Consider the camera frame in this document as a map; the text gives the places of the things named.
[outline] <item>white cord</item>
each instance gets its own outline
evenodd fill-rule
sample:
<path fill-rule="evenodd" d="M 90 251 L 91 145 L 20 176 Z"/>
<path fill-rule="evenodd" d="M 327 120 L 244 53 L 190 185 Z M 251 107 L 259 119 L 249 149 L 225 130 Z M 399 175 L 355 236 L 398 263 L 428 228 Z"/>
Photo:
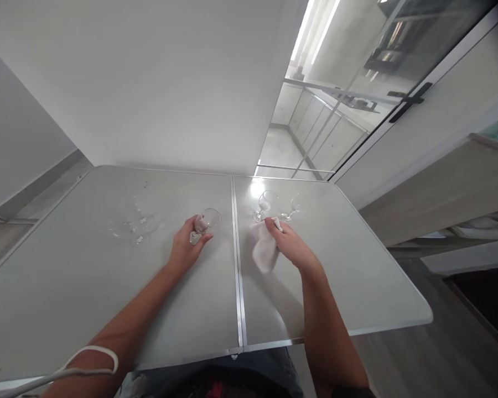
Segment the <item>white cord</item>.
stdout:
<path fill-rule="evenodd" d="M 79 369 L 79 368 L 70 368 L 66 369 L 66 367 L 72 362 L 72 360 L 83 351 L 99 351 L 104 354 L 109 355 L 112 358 L 114 363 L 113 369 Z M 29 383 L 23 384 L 20 387 L 9 390 L 3 395 L 0 395 L 0 398 L 14 398 L 19 395 L 24 394 L 25 392 L 36 389 L 37 387 L 43 386 L 45 384 L 51 383 L 53 381 L 67 378 L 69 376 L 96 376 L 101 374 L 113 375 L 118 370 L 118 356 L 111 350 L 105 347 L 100 347 L 99 345 L 87 345 L 81 348 L 78 352 L 76 352 L 72 357 L 66 361 L 66 363 L 56 372 L 52 373 L 49 376 L 41 377 L 40 379 L 31 381 Z"/>

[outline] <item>glass door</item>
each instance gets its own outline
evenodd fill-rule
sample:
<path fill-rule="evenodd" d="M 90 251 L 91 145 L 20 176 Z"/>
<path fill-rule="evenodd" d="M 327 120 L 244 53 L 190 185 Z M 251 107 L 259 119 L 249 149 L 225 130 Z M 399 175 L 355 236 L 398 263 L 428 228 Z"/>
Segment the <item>glass door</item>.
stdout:
<path fill-rule="evenodd" d="M 309 0 L 255 175 L 330 180 L 496 3 Z"/>

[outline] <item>hand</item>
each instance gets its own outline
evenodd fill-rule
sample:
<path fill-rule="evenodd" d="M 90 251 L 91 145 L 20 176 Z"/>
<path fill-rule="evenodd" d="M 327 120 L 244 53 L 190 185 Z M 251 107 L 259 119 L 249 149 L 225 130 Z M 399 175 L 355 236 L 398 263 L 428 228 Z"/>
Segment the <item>hand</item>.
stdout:
<path fill-rule="evenodd" d="M 278 249 L 299 271 L 321 267 L 313 251 L 288 224 L 281 223 L 283 232 L 280 232 L 270 217 L 267 217 L 265 222 L 267 230 L 277 242 Z"/>
<path fill-rule="evenodd" d="M 190 243 L 190 234 L 194 231 L 196 217 L 197 214 L 187 219 L 183 227 L 173 237 L 172 253 L 170 254 L 168 264 L 184 272 L 188 271 L 194 265 L 205 243 L 212 239 L 213 236 L 212 234 L 205 234 L 201 236 L 195 245 Z"/>

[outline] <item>forearm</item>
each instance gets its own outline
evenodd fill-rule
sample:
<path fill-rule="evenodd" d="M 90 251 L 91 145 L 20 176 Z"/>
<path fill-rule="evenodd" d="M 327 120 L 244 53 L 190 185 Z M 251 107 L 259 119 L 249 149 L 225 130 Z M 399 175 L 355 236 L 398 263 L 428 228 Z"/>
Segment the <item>forearm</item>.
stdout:
<path fill-rule="evenodd" d="M 44 395 L 51 397 L 114 397 L 126 374 L 132 369 L 142 342 L 158 314 L 160 307 L 183 277 L 184 271 L 176 264 L 164 266 L 148 285 L 125 306 L 88 345 L 99 345 L 112 350 L 119 361 L 113 376 L 70 377 L 53 383 Z M 82 369 L 112 369 L 112 359 L 103 353 L 85 351 L 69 367 Z"/>
<path fill-rule="evenodd" d="M 304 300 L 304 345 L 314 382 L 365 387 L 369 381 L 343 323 L 323 267 L 300 267 Z"/>

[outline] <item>white cloth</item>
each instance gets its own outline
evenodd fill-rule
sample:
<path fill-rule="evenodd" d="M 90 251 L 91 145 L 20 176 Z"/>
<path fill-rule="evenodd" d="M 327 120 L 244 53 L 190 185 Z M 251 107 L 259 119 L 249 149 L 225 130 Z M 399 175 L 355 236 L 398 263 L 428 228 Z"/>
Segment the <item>white cloth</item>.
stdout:
<path fill-rule="evenodd" d="M 282 232 L 278 217 L 271 218 L 275 227 Z M 263 274 L 273 271 L 278 258 L 277 242 L 267 230 L 265 222 L 257 223 L 252 227 L 253 236 L 257 239 L 253 248 L 253 260 Z"/>

